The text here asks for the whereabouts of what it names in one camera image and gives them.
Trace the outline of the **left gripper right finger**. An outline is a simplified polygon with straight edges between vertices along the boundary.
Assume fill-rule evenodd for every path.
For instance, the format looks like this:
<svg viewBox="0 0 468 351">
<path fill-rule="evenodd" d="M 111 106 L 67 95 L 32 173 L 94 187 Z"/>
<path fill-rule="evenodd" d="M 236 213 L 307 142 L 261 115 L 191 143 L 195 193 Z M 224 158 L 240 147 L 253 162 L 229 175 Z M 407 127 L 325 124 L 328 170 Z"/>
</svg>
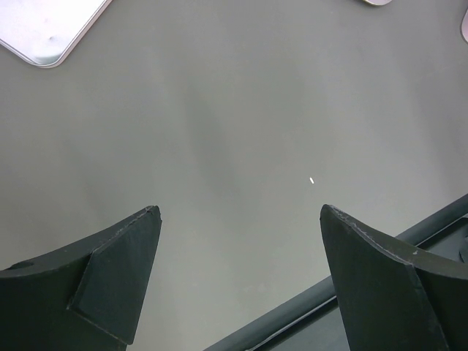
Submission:
<svg viewBox="0 0 468 351">
<path fill-rule="evenodd" d="M 320 228 L 351 350 L 467 349 L 467 264 L 332 205 L 322 207 Z"/>
</svg>

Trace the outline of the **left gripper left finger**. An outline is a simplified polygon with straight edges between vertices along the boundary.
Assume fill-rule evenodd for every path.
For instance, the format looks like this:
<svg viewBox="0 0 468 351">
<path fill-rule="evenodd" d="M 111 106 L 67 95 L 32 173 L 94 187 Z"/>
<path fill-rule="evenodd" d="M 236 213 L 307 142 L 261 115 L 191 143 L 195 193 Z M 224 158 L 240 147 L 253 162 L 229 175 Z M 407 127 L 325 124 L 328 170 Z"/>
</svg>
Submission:
<svg viewBox="0 0 468 351">
<path fill-rule="evenodd" d="M 152 205 L 1 271 L 2 350 L 126 350 L 161 231 Z"/>
</svg>

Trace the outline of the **small plain metal tray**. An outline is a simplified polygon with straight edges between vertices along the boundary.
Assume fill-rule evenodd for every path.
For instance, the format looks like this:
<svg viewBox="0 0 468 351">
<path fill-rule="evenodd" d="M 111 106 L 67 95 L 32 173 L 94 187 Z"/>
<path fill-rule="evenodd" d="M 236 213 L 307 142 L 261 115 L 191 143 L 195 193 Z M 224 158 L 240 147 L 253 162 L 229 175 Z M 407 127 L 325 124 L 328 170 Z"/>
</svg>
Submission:
<svg viewBox="0 0 468 351">
<path fill-rule="evenodd" d="M 39 68 L 60 65 L 111 0 L 1 2 L 1 46 Z"/>
</svg>

